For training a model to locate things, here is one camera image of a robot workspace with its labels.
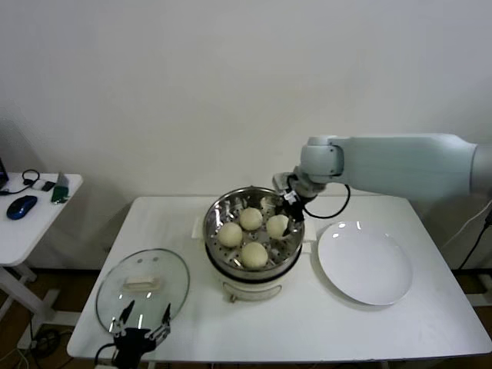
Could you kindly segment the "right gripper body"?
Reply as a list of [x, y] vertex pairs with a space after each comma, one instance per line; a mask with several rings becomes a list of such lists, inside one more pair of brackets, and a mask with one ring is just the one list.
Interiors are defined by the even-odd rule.
[[286, 201], [289, 205], [304, 207], [319, 195], [319, 184], [307, 175], [287, 176]]

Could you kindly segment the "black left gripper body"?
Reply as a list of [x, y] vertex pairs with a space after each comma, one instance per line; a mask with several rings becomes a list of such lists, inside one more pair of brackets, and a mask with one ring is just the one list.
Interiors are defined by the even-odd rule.
[[149, 329], [126, 328], [114, 334], [114, 344], [117, 350], [113, 365], [116, 367], [137, 367], [144, 354], [154, 351], [157, 347], [155, 340], [147, 337]]

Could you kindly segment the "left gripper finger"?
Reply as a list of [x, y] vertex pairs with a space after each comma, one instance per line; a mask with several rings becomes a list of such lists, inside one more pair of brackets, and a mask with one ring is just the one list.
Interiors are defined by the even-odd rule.
[[127, 307], [125, 307], [122, 312], [120, 313], [118, 318], [113, 317], [111, 321], [111, 333], [117, 337], [119, 335], [122, 335], [122, 333], [125, 330], [126, 323], [128, 321], [128, 318], [133, 310], [133, 307], [135, 305], [135, 301], [132, 300]]
[[171, 304], [165, 309], [161, 319], [161, 324], [158, 328], [151, 332], [149, 338], [152, 341], [163, 341], [171, 333]]

